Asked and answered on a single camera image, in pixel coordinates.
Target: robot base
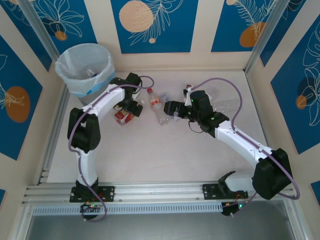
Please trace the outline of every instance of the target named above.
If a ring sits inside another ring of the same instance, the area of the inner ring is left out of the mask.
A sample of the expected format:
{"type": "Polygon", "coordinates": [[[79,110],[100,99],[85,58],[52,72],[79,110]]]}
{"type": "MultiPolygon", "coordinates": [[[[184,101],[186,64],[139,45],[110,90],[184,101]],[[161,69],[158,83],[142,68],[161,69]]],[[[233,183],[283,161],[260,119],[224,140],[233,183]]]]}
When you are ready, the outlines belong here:
{"type": "MultiPolygon", "coordinates": [[[[114,186],[98,186],[98,180],[91,186],[104,202],[113,202],[115,195],[114,186]]],[[[75,187],[71,189],[70,203],[86,203],[98,202],[92,192],[78,181],[75,182],[75,187]]]]}

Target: plastic bottle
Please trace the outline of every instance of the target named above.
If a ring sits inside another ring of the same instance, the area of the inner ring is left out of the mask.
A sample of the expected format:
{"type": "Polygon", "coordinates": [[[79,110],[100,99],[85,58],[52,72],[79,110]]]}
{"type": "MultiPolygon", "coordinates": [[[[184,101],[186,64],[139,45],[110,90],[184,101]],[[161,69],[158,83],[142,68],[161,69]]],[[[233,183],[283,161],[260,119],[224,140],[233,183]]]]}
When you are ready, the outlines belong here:
{"type": "Polygon", "coordinates": [[[216,101],[212,103],[213,111],[220,113],[227,113],[238,110],[240,106],[240,100],[238,98],[216,101]]]}
{"type": "Polygon", "coordinates": [[[86,66],[80,73],[80,76],[82,77],[82,79],[90,79],[93,78],[95,76],[97,76],[98,73],[96,72],[96,70],[92,67],[92,66],[86,66]]]}
{"type": "Polygon", "coordinates": [[[167,124],[169,122],[169,116],[165,114],[164,106],[160,102],[159,97],[151,88],[149,88],[147,92],[149,94],[151,108],[155,111],[158,122],[160,125],[167,124]]]}

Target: cable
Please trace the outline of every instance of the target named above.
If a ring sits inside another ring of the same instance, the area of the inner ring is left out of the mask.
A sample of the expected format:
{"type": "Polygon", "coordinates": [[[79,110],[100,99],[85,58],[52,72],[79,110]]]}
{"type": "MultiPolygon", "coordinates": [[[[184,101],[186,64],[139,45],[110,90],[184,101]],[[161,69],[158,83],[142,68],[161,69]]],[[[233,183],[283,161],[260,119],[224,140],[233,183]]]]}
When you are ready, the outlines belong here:
{"type": "Polygon", "coordinates": [[[242,209],[244,209],[246,205],[248,205],[249,203],[252,202],[252,200],[256,197],[256,195],[257,195],[257,192],[255,192],[255,193],[250,197],[249,201],[246,202],[245,205],[243,205],[242,208],[240,208],[238,211],[236,211],[235,213],[233,213],[231,216],[234,217],[234,215],[238,214],[242,209]]]}
{"type": "Polygon", "coordinates": [[[192,131],[192,132],[194,132],[194,133],[196,133],[196,134],[202,134],[204,131],[195,131],[195,130],[193,130],[192,128],[191,128],[191,126],[190,126],[190,123],[191,123],[191,120],[189,120],[188,121],[188,125],[189,125],[189,128],[190,128],[190,130],[192,131]]]}
{"type": "MultiPolygon", "coordinates": [[[[208,80],[205,80],[204,82],[200,83],[199,85],[191,88],[191,90],[195,90],[199,87],[201,87],[202,85],[206,84],[207,82],[210,82],[210,81],[213,81],[213,80],[220,80],[220,81],[223,81],[223,82],[227,82],[229,83],[231,86],[233,86],[233,88],[237,91],[238,95],[239,95],[239,98],[240,98],[240,106],[238,108],[238,110],[236,111],[235,115],[233,116],[232,120],[231,120],[231,127],[233,129],[233,131],[238,134],[241,138],[243,138],[244,140],[246,140],[248,143],[250,143],[252,146],[254,146],[256,149],[260,149],[260,147],[255,144],[253,141],[251,141],[250,139],[248,139],[246,136],[244,136],[243,134],[241,134],[240,132],[236,131],[236,127],[235,127],[235,120],[236,120],[236,117],[238,116],[241,108],[242,108],[242,105],[243,105],[243,98],[242,98],[242,95],[240,93],[240,90],[239,88],[237,88],[237,86],[231,82],[230,80],[227,80],[227,79],[224,79],[224,78],[221,78],[221,77],[213,77],[213,78],[210,78],[208,80]]],[[[296,183],[296,181],[293,179],[293,177],[289,174],[289,172],[273,157],[271,156],[268,152],[266,152],[264,149],[262,149],[261,151],[262,153],[264,153],[268,158],[270,158],[282,171],[283,173],[286,175],[286,177],[291,181],[291,183],[293,184],[294,188],[295,188],[295,191],[296,191],[296,196],[288,196],[288,195],[285,195],[281,192],[279,192],[278,194],[280,196],[283,196],[285,198],[288,198],[288,199],[292,199],[292,200],[298,200],[300,198],[300,190],[299,190],[299,187],[296,183]]],[[[255,193],[251,198],[250,200],[248,201],[251,202],[251,200],[256,196],[257,193],[255,193]]]]}
{"type": "Polygon", "coordinates": [[[73,152],[73,153],[76,153],[78,155],[78,170],[79,170],[79,174],[81,176],[81,179],[82,181],[84,182],[85,186],[92,192],[92,194],[96,197],[96,199],[98,199],[98,201],[102,204],[103,208],[104,208],[104,215],[102,218],[98,219],[98,220],[87,220],[88,222],[92,222],[92,223],[96,223],[96,222],[100,222],[102,221],[103,219],[105,219],[105,217],[107,216],[107,206],[106,204],[104,203],[104,201],[98,196],[98,194],[91,188],[91,186],[87,183],[85,177],[84,177],[84,174],[82,172],[82,168],[81,168],[81,153],[76,150],[76,149],[73,149],[72,146],[71,146],[71,142],[72,142],[72,139],[74,138],[74,135],[75,135],[75,132],[76,132],[76,129],[77,127],[79,126],[79,124],[81,123],[82,119],[86,116],[86,114],[92,109],[94,108],[105,96],[107,96],[109,93],[111,93],[112,91],[116,90],[116,89],[119,89],[119,88],[122,88],[122,87],[134,87],[134,88],[138,88],[138,89],[149,89],[149,88],[152,88],[154,85],[155,85],[155,81],[152,79],[152,77],[150,76],[146,76],[146,75],[143,75],[143,76],[140,76],[140,78],[148,78],[152,81],[152,84],[151,86],[136,86],[136,85],[131,85],[131,84],[123,84],[123,85],[119,85],[119,86],[115,86],[113,88],[110,89],[110,91],[106,91],[101,97],[99,97],[93,104],[92,104],[92,107],[89,107],[80,117],[79,119],[76,121],[72,131],[71,131],[71,134],[70,134],[70,138],[69,138],[69,141],[68,141],[68,148],[69,148],[69,151],[73,152]]]}

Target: bottle label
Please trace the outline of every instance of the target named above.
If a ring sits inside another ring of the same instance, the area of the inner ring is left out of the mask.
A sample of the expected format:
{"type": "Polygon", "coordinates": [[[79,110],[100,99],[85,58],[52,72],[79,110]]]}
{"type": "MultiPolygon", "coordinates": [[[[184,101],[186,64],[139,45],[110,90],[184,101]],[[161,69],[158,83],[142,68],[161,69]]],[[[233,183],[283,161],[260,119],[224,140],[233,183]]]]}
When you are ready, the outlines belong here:
{"type": "Polygon", "coordinates": [[[153,107],[154,105],[156,104],[159,104],[160,103],[160,100],[159,100],[159,97],[154,97],[150,100],[150,103],[151,103],[151,107],[153,107]]]}

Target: trash bin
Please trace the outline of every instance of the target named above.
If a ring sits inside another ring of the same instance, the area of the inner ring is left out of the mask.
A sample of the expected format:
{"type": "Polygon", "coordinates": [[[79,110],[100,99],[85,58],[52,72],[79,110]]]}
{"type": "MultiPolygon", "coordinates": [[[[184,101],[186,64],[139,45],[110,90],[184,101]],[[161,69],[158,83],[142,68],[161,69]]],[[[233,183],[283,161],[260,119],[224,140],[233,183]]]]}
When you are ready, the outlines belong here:
{"type": "Polygon", "coordinates": [[[55,63],[55,71],[69,92],[87,105],[98,97],[116,76],[110,52],[95,43],[84,43],[64,51],[55,63]]]}

